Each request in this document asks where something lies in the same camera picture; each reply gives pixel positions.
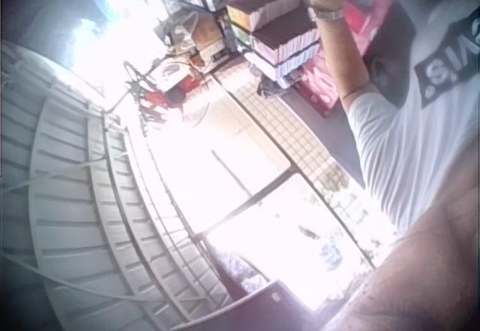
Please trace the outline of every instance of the stack of books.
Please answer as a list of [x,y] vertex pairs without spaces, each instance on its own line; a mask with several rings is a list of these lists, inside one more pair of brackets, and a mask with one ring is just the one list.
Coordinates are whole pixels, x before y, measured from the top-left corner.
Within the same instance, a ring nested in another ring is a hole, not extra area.
[[302,0],[238,0],[226,9],[230,19],[248,32],[300,7]]
[[320,32],[306,8],[297,8],[251,35],[251,45],[267,62],[278,65],[318,42]]
[[320,32],[302,0],[239,0],[227,9],[238,48],[274,81],[319,50]]

